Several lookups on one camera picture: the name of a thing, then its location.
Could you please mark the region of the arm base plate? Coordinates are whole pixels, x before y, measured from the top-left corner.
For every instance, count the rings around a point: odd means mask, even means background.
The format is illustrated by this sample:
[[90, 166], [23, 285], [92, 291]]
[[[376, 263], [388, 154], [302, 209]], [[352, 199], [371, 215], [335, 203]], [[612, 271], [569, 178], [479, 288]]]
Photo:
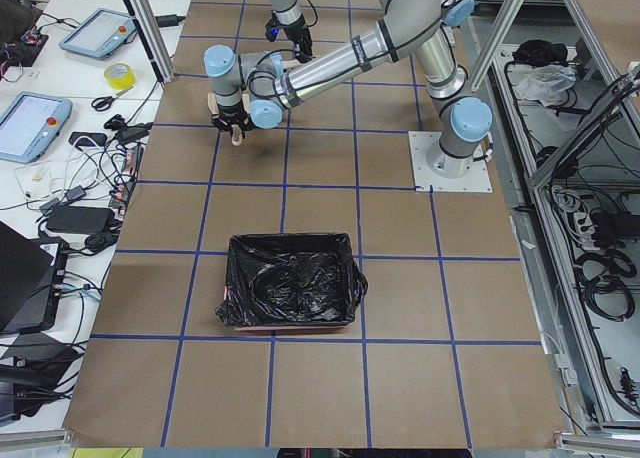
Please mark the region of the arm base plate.
[[440, 132], [410, 131], [414, 189], [418, 192], [491, 193], [487, 162], [478, 145], [472, 157], [453, 158], [440, 147]]

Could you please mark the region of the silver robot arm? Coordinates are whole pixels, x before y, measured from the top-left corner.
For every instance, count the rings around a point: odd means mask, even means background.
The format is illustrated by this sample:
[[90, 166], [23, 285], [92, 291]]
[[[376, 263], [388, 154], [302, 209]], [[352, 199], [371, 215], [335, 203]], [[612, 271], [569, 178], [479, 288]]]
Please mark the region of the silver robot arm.
[[299, 0], [269, 0], [271, 18], [265, 24], [265, 38], [274, 42], [280, 31], [294, 45], [296, 57], [301, 62], [309, 61], [313, 55], [310, 26], [303, 16]]
[[326, 90], [384, 63], [414, 57], [443, 125], [438, 143], [429, 151], [438, 161], [436, 170], [471, 160], [491, 128], [492, 111], [470, 95], [467, 73], [457, 64], [444, 29], [465, 21], [474, 0], [378, 1], [383, 15], [369, 31], [315, 57], [299, 0], [270, 0], [265, 36], [273, 41], [279, 32], [285, 33], [297, 64], [286, 68], [277, 51], [237, 54], [225, 45], [209, 47], [204, 67], [215, 103], [212, 124], [239, 143], [249, 130], [277, 127], [285, 111]]

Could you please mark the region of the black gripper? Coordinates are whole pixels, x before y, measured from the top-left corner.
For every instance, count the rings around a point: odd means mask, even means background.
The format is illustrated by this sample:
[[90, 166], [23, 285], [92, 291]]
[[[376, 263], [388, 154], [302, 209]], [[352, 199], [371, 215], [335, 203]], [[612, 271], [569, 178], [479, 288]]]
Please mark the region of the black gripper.
[[231, 137], [245, 136], [251, 130], [251, 118], [243, 105], [220, 106], [211, 116], [212, 124]]
[[280, 32], [285, 34], [297, 53], [312, 53], [313, 42], [303, 17], [291, 24], [282, 24], [276, 17], [272, 17], [265, 24], [265, 38], [269, 42], [275, 42]]

